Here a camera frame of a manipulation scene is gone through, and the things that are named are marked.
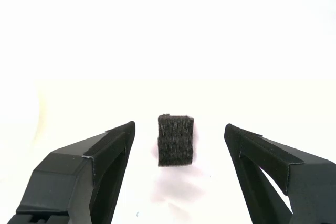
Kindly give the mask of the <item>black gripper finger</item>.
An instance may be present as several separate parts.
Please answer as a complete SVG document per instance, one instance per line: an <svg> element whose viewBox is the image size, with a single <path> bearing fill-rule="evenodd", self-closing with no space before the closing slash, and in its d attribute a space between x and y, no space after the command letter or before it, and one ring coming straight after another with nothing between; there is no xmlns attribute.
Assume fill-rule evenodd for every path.
<svg viewBox="0 0 336 224"><path fill-rule="evenodd" d="M50 152L9 223L111 223L134 137L130 121Z"/></svg>
<svg viewBox="0 0 336 224"><path fill-rule="evenodd" d="M252 223L335 223L335 163L227 124Z"/></svg>

